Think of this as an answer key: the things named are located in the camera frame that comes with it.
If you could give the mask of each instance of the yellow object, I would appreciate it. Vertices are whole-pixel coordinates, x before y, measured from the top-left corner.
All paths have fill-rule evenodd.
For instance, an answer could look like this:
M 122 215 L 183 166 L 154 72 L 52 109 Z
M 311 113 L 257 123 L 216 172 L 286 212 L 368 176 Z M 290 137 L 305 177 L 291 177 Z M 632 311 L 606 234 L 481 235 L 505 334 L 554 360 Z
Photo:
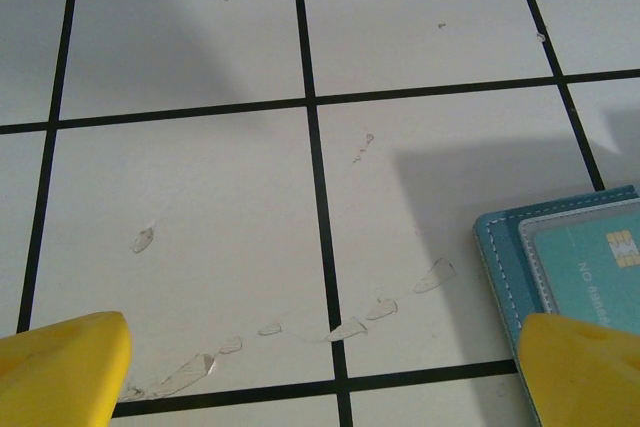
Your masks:
M 531 314 L 518 357 L 544 427 L 640 426 L 640 336 Z
M 0 425 L 107 425 L 130 359 L 118 312 L 0 339 Z

